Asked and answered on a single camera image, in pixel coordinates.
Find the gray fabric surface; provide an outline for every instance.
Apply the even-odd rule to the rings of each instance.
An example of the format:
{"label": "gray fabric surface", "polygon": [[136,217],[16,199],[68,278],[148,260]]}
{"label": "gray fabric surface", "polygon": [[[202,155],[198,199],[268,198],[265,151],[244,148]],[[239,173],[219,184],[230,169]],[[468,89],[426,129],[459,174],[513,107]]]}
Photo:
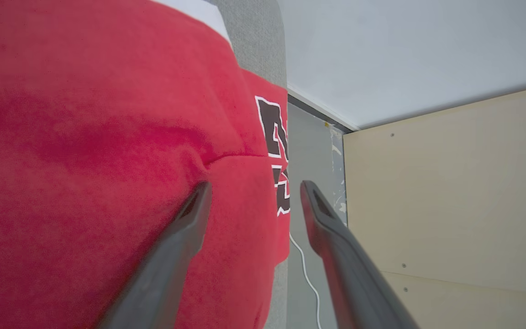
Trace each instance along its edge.
{"label": "gray fabric surface", "polygon": [[276,0],[206,0],[221,11],[243,69],[287,88],[284,21]]}
{"label": "gray fabric surface", "polygon": [[[270,83],[287,88],[284,23],[276,0],[206,0],[221,11],[238,64]],[[275,267],[265,329],[285,329],[288,261]]]}

